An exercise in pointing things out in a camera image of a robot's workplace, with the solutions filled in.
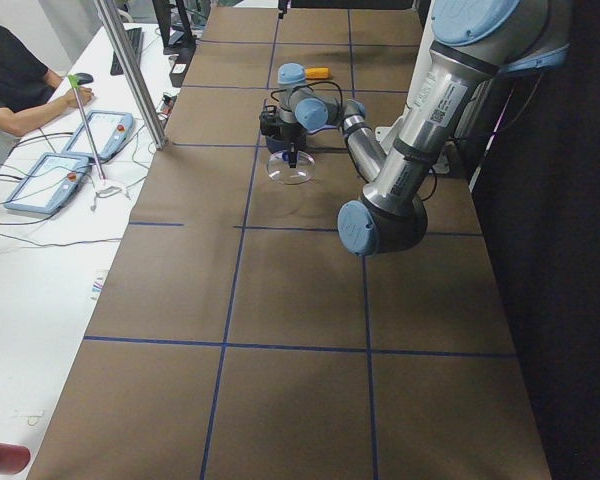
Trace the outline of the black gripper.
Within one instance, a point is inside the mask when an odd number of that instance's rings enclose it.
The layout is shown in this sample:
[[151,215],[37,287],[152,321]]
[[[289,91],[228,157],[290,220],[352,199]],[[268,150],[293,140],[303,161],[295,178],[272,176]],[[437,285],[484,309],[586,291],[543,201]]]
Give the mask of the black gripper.
[[[286,0],[278,0],[278,18],[283,19],[286,14]],[[284,148],[288,148],[286,162],[289,167],[297,164],[298,148],[306,147],[307,131],[300,123],[283,122],[280,126],[280,137]]]

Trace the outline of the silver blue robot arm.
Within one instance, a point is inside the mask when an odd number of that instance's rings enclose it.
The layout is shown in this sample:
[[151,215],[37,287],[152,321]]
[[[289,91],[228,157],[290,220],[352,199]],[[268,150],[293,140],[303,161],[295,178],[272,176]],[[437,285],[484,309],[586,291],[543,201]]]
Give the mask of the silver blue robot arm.
[[366,182],[360,198],[338,213],[341,243],[358,256],[410,249],[427,228],[418,190],[476,88],[498,75],[561,65],[571,16],[569,1],[436,1],[429,11],[431,64],[383,140],[366,124],[361,103],[318,96],[297,63],[279,68],[281,96],[273,115],[262,117],[261,132],[281,136],[294,161],[305,134],[339,127]]

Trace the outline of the person's hand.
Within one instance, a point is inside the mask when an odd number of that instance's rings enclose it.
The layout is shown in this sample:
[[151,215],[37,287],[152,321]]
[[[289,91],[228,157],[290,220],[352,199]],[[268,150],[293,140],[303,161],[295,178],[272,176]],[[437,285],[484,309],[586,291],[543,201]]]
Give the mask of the person's hand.
[[93,100],[94,92],[88,87],[78,87],[68,90],[64,95],[65,103],[68,107],[77,108],[78,104],[86,105]]

